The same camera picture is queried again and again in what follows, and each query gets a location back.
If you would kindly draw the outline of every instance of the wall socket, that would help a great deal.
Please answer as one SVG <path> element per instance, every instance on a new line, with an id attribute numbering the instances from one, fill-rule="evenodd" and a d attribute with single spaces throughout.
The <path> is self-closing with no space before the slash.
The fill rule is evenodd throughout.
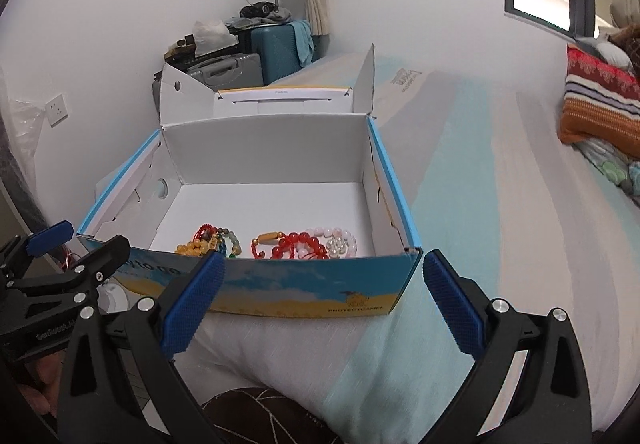
<path id="1" fill-rule="evenodd" d="M 62 94 L 57 95 L 47 103 L 45 105 L 45 110 L 47 112 L 49 125 L 51 126 L 60 123 L 60 121 L 69 115 L 66 112 L 65 98 L 62 97 Z"/>

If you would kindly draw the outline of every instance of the finger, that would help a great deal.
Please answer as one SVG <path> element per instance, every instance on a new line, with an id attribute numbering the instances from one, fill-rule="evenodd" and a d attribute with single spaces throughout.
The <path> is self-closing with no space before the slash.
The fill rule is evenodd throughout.
<path id="1" fill-rule="evenodd" d="M 44 384 L 52 384 L 62 372 L 62 354 L 56 352 L 36 362 L 36 373 Z"/>
<path id="2" fill-rule="evenodd" d="M 51 414 L 55 418 L 58 418 L 58 395 L 60 395 L 60 376 L 58 376 L 56 380 L 54 380 L 54 382 L 45 386 L 42 393 L 49 403 Z"/>
<path id="3" fill-rule="evenodd" d="M 35 388 L 31 388 L 25 384 L 19 384 L 18 390 L 22 394 L 22 397 L 29 403 L 29 406 L 33 408 L 33 411 L 38 415 L 46 415 L 51 411 L 49 401 Z"/>

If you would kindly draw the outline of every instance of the cardboard box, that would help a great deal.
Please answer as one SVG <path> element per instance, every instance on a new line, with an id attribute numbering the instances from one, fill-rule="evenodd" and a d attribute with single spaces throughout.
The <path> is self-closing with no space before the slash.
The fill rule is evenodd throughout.
<path id="1" fill-rule="evenodd" d="M 213 92 L 165 66 L 161 130 L 113 172 L 79 228 L 93 249 L 116 234 L 132 246 L 117 278 L 157 296 L 196 257 L 177 255 L 200 225 L 233 230 L 212 310 L 282 317 L 385 314 L 422 250 L 373 120 L 374 53 L 351 88 L 265 87 Z M 270 231 L 339 227 L 353 259 L 255 260 Z M 271 248 L 266 246 L 267 256 Z"/>

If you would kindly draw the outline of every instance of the mattress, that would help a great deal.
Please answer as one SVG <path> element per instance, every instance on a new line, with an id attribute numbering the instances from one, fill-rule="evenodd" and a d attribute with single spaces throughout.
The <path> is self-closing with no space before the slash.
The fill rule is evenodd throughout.
<path id="1" fill-rule="evenodd" d="M 361 62 L 321 60 L 284 82 L 350 85 Z M 640 382 L 640 209 L 559 143 L 560 98 L 376 59 L 373 115 L 424 249 L 440 249 L 460 275 L 517 310 L 564 308 L 586 366 L 593 429 L 606 429 Z M 473 364 L 421 273 L 387 316 L 209 313 L 196 341 L 215 366 L 293 398 L 351 444 L 418 442 Z M 523 362 L 519 353 L 485 430 L 499 424 Z"/>

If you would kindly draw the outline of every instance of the blue gripper pad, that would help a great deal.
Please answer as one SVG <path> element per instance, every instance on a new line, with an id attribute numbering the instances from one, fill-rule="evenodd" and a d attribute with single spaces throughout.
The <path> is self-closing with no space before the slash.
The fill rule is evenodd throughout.
<path id="1" fill-rule="evenodd" d="M 454 275 L 455 271 L 449 262 L 440 256 L 434 251 L 425 256 L 422 264 L 424 283 L 460 351 L 478 361 L 484 354 L 484 322 L 460 287 Z"/>
<path id="2" fill-rule="evenodd" d="M 225 278 L 225 259 L 217 251 L 204 257 L 202 267 L 164 316 L 160 347 L 171 360 L 174 354 L 187 350 L 191 338 L 218 294 Z"/>
<path id="3" fill-rule="evenodd" d="M 54 226 L 32 235 L 27 242 L 27 255 L 39 258 L 50 250 L 68 242 L 74 236 L 74 227 L 71 222 L 63 220 Z"/>

